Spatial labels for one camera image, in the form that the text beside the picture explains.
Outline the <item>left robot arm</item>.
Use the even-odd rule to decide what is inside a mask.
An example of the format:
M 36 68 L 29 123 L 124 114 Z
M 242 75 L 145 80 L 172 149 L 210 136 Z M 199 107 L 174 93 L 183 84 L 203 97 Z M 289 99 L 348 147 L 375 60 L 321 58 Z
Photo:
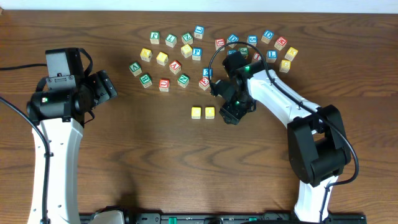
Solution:
M 80 223 L 77 168 L 85 114 L 114 98 L 105 70 L 43 77 L 27 104 L 35 171 L 29 223 Z

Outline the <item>yellow C block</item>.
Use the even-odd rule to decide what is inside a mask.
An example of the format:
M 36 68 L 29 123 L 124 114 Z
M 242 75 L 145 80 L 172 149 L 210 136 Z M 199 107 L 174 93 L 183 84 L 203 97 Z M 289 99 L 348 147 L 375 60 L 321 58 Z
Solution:
M 192 119 L 200 119 L 201 118 L 201 107 L 192 107 L 191 113 Z

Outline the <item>yellow O block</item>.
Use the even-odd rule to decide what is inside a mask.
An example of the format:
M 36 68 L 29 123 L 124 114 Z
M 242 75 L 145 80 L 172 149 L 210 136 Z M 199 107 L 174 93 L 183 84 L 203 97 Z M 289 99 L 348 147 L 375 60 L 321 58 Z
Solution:
M 205 118 L 206 119 L 214 119 L 215 118 L 215 108 L 214 107 L 206 107 L 205 108 Z

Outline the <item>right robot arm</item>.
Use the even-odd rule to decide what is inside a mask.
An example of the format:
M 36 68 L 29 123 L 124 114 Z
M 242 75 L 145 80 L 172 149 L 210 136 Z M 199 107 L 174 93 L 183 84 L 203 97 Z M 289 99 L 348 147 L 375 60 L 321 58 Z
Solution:
M 287 129 L 290 166 L 300 180 L 296 217 L 301 222 L 326 221 L 332 188 L 352 182 L 338 177 L 358 160 L 339 110 L 302 98 L 262 62 L 226 58 L 223 67 L 229 79 L 214 83 L 212 94 L 225 100 L 220 109 L 225 123 L 237 125 L 257 103 L 263 104 Z

